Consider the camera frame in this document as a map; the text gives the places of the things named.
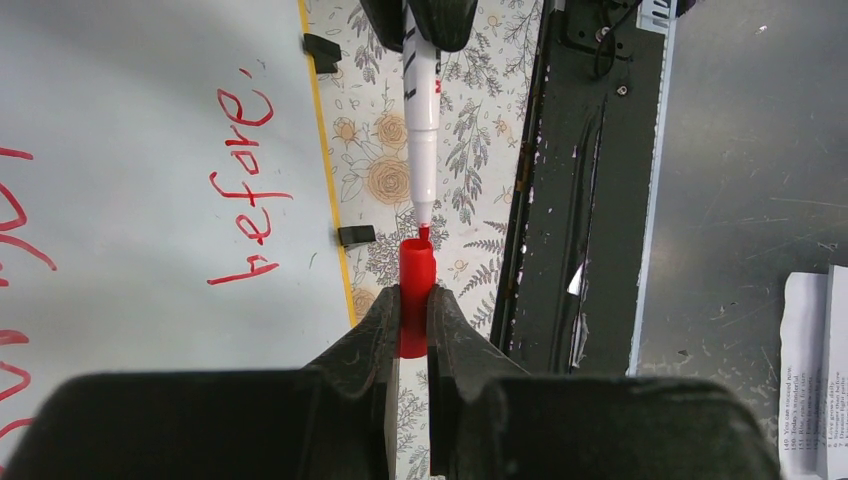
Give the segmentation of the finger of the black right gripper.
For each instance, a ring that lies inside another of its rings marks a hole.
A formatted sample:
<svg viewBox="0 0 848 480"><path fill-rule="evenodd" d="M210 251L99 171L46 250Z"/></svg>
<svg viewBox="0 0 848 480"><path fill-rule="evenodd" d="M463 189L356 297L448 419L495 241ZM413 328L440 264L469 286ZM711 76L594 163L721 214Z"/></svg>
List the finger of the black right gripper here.
<svg viewBox="0 0 848 480"><path fill-rule="evenodd" d="M477 0L411 0L408 5L419 32L437 49L455 53L466 47Z"/></svg>
<svg viewBox="0 0 848 480"><path fill-rule="evenodd" d="M402 0L360 0L380 44L393 52L401 53L404 39Z"/></svg>

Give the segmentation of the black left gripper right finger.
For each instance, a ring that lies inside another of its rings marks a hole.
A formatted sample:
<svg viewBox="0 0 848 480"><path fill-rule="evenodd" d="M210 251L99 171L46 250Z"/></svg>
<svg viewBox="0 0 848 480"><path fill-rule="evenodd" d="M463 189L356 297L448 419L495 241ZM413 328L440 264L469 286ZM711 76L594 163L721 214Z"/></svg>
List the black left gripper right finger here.
<svg viewBox="0 0 848 480"><path fill-rule="evenodd" d="M777 479L753 414L719 384L532 375L427 301L430 471L448 479Z"/></svg>

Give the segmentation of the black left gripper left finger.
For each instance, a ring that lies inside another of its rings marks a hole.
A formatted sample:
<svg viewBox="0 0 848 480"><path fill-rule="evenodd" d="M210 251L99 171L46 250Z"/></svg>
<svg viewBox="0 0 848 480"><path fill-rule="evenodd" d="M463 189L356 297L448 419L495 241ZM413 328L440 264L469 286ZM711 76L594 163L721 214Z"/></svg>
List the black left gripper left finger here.
<svg viewBox="0 0 848 480"><path fill-rule="evenodd" d="M7 479L391 479L398 287L294 370L97 373L38 411Z"/></svg>

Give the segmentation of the white red whiteboard marker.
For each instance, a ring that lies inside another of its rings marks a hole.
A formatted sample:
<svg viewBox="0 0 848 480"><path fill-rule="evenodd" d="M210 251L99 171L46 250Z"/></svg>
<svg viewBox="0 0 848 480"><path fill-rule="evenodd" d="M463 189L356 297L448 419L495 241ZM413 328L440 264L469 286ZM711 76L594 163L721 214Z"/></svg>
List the white red whiteboard marker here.
<svg viewBox="0 0 848 480"><path fill-rule="evenodd" d="M419 237L429 240L438 172L440 52L422 36L409 1L403 3L403 18L403 101L410 199Z"/></svg>

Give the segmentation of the red marker cap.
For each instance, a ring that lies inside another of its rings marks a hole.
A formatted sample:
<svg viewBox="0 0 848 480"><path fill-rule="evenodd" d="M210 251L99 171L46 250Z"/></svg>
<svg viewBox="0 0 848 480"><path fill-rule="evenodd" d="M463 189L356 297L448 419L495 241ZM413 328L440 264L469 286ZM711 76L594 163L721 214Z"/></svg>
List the red marker cap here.
<svg viewBox="0 0 848 480"><path fill-rule="evenodd" d="M427 354L427 301L436 284L436 260L428 240L410 238L399 249L400 357Z"/></svg>

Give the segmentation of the yellow framed whiteboard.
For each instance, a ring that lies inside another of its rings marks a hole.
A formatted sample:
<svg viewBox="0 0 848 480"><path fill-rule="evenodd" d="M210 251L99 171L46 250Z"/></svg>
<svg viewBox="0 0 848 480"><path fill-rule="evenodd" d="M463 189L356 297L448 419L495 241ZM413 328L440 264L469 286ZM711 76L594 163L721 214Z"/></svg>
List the yellow framed whiteboard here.
<svg viewBox="0 0 848 480"><path fill-rule="evenodd" d="M1 456L117 370L298 367L352 308L298 1L1 5Z"/></svg>

